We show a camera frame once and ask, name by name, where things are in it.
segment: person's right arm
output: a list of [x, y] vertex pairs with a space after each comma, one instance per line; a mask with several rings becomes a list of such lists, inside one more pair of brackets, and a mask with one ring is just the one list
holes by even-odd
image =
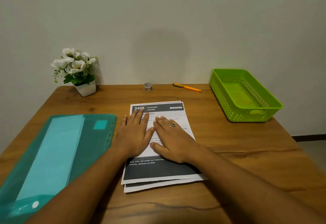
[[195, 143], [175, 121], [163, 116], [156, 117], [154, 128], [164, 145], [151, 143], [155, 152], [166, 159], [197, 167], [216, 187], [231, 197], [254, 223], [326, 223], [325, 218], [311, 207]]

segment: flower pot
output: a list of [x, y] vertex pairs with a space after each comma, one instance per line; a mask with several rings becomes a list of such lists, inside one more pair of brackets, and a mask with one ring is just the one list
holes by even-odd
[[95, 80], [93, 82], [90, 82], [89, 84], [83, 84], [80, 86], [75, 86], [77, 91], [81, 94], [81, 96], [87, 96], [91, 95], [96, 92], [96, 84]]

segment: teal square sticker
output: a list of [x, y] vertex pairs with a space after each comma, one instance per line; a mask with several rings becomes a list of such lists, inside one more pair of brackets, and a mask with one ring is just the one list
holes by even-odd
[[98, 120], [94, 125], [94, 130], [104, 130], [106, 127], [107, 120]]

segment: person's left arm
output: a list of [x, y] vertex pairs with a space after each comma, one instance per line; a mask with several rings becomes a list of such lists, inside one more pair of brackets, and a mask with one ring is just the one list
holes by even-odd
[[124, 116], [111, 146], [89, 169], [44, 205], [26, 223], [88, 223], [107, 186], [121, 165], [141, 154], [154, 128], [148, 129], [149, 114], [142, 111]]

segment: basket rim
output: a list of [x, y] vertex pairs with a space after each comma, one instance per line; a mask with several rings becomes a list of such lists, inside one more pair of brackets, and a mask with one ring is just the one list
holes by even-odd
[[215, 74], [215, 76], [218, 78], [218, 80], [220, 81], [220, 83], [222, 84], [222, 86], [223, 86], [223, 88], [224, 88], [224, 90], [226, 91], [226, 93], [229, 95], [229, 97], [230, 97], [230, 99], [231, 99], [231, 101], [233, 102], [233, 104], [236, 106], [236, 107], [238, 107], [238, 108], [240, 108], [240, 109], [243, 109], [243, 110], [280, 110], [280, 109], [283, 109], [283, 104], [274, 96], [274, 95], [272, 95], [269, 91], [268, 91], [268, 89], [266, 89], [256, 78], [256, 81], [260, 84], [260, 86], [262, 86], [266, 91], [267, 91], [267, 93], [268, 94], [270, 94], [271, 95], [271, 97], [272, 98], [274, 98], [279, 104], [280, 104], [280, 107], [255, 107], [255, 108], [248, 108], [248, 107], [240, 107], [240, 106], [238, 106], [237, 104], [235, 104], [234, 103], [234, 100], [232, 99], [232, 97], [230, 96], [230, 93], [227, 91], [227, 89], [224, 87], [224, 85], [223, 85], [223, 83], [222, 83], [222, 81], [221, 81], [221, 79], [219, 78], [219, 76], [215, 73], [215, 70], [242, 70], [242, 71], [246, 71], [247, 73], [249, 73], [253, 78], [255, 78], [249, 71], [247, 71], [247, 70], [245, 70], [245, 69], [234, 69], [234, 68], [232, 68], [232, 69], [230, 69], [230, 68], [214, 68], [213, 69], [213, 74]]

